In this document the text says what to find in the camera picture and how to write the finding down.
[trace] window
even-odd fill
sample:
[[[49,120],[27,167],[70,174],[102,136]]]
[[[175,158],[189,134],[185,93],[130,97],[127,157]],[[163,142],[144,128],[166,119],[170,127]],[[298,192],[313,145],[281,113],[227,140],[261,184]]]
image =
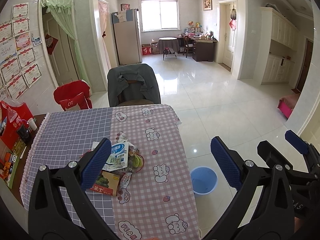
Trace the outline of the window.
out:
[[[178,30],[178,0],[141,0],[142,29]]]

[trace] blue bucket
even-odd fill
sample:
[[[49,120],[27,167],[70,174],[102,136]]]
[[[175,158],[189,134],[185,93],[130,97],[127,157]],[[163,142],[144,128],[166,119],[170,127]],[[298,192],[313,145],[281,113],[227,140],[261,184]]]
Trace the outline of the blue bucket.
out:
[[[208,167],[196,167],[191,171],[190,175],[193,192],[196,197],[210,194],[218,184],[217,174]]]

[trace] window sill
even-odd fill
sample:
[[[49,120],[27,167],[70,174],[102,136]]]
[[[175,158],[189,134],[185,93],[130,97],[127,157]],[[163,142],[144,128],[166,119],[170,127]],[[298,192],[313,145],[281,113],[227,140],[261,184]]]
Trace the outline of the window sill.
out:
[[[181,31],[180,29],[165,29],[165,30],[150,30],[150,31],[142,31],[143,33],[148,32],[161,32],[161,31]]]

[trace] sheer curtain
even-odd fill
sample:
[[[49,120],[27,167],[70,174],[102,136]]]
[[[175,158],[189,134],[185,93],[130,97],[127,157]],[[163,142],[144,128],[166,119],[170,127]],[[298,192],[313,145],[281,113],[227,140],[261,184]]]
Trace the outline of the sheer curtain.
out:
[[[53,18],[59,24],[61,29],[75,41],[76,59],[79,67],[80,79],[85,80],[89,86],[89,78],[84,67],[84,61],[81,55],[80,45],[78,39],[76,39],[75,29],[72,22],[71,9],[73,0],[41,0],[42,7],[47,6],[47,13],[51,13]]]
[[[107,28],[107,20],[109,15],[109,6],[101,1],[98,0],[99,5],[99,15],[100,15],[100,27],[101,27],[101,34],[104,33],[104,31]],[[107,47],[105,42],[103,41],[103,47],[104,47],[104,53],[106,55],[107,63],[108,63],[108,69],[111,69],[111,63],[109,60],[109,55],[107,51]]]

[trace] refrigerator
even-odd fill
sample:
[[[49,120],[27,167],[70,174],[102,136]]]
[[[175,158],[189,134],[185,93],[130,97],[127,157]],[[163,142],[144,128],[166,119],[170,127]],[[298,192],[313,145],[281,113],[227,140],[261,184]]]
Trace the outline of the refrigerator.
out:
[[[142,62],[139,9],[112,13],[119,65]]]

